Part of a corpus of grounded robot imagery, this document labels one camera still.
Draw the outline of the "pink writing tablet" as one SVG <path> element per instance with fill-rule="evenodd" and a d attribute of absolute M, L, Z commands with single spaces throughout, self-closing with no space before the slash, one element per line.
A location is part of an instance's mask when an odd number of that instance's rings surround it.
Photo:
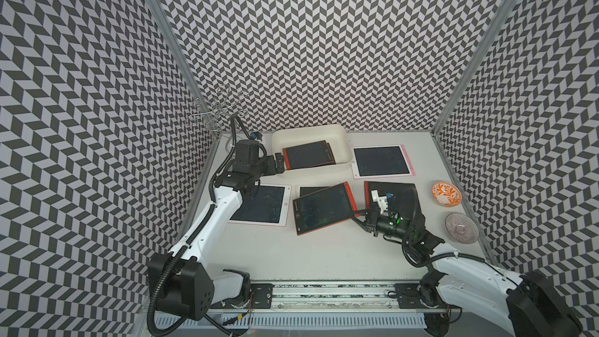
<path fill-rule="evenodd" d="M 285 227 L 290 208 L 291 187 L 261 185 L 253 198 L 243 202 L 229 220 L 234 224 Z"/>
<path fill-rule="evenodd" d="M 355 179 L 415 176 L 416 172 L 401 144 L 352 148 Z"/>

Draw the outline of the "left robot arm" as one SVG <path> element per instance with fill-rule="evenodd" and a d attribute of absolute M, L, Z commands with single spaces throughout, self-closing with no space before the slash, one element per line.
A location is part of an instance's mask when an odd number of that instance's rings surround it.
<path fill-rule="evenodd" d="M 183 237 L 148 264 L 150 299 L 146 316 L 152 336 L 167 336 L 188 320 L 207 319 L 225 334 L 234 333 L 209 316 L 214 304 L 252 304 L 251 278 L 226 269 L 212 277 L 208 259 L 229 220 L 243 202 L 257 196 L 261 178 L 285 171 L 282 154 L 269 155 L 259 132 L 250 133 L 239 115 L 229 119 L 232 149 L 208 181 L 208 200 Z"/>

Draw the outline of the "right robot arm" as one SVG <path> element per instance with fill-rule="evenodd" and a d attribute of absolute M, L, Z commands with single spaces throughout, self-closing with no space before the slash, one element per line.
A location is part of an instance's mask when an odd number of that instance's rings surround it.
<path fill-rule="evenodd" d="M 466 254 L 426 229 L 417 191 L 396 193 L 365 185 L 365 209 L 353 221 L 374 237 L 398 244 L 407 263 L 426 268 L 421 304 L 465 309 L 513 336 L 579 336 L 575 310 L 539 271 L 519 274 Z"/>

